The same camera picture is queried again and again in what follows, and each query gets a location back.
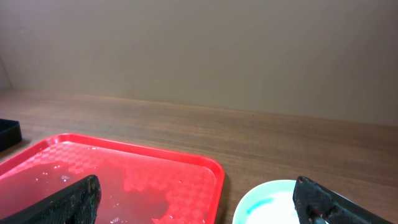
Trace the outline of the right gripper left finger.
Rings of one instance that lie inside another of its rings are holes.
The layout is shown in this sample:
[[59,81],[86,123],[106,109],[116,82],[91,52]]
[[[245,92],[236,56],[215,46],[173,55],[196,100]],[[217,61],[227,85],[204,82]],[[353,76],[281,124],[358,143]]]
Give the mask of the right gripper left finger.
[[2,224],[94,224],[101,201],[96,175],[88,175],[43,200],[1,219]]

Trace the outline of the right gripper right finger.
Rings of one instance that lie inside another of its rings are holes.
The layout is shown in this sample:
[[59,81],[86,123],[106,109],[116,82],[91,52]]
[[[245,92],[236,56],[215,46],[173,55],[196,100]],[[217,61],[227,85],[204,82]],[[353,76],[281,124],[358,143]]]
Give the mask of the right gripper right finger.
[[293,202],[300,224],[392,224],[306,176],[297,178]]

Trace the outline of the red plastic tray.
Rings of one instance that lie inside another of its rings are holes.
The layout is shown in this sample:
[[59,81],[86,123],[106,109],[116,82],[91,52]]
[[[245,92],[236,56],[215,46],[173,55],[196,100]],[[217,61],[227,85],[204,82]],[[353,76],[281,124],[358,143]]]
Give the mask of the red plastic tray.
[[204,156],[59,134],[1,164],[1,216],[88,175],[101,185],[97,223],[214,223],[224,182]]

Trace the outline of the light blue plate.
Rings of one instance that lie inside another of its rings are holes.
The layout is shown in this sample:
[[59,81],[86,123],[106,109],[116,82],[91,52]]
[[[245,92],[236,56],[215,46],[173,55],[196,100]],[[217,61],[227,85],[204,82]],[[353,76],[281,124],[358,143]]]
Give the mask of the light blue plate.
[[239,201],[233,224],[299,224],[293,192],[296,181],[272,180],[251,189]]

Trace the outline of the black rectangular tray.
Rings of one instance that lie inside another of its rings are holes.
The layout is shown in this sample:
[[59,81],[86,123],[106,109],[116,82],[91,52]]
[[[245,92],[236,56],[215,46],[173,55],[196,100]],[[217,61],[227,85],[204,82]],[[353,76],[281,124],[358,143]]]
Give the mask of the black rectangular tray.
[[20,122],[8,119],[0,120],[0,151],[20,143],[22,132]]

